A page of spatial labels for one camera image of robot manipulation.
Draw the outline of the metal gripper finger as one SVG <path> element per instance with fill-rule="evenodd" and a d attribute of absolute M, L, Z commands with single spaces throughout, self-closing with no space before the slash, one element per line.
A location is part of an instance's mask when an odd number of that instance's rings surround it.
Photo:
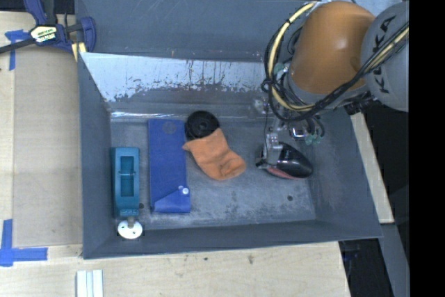
<path fill-rule="evenodd" d="M 276 166 L 283 146 L 279 142 L 277 133 L 266 134 L 265 143 L 261 151 L 259 166 Z"/>

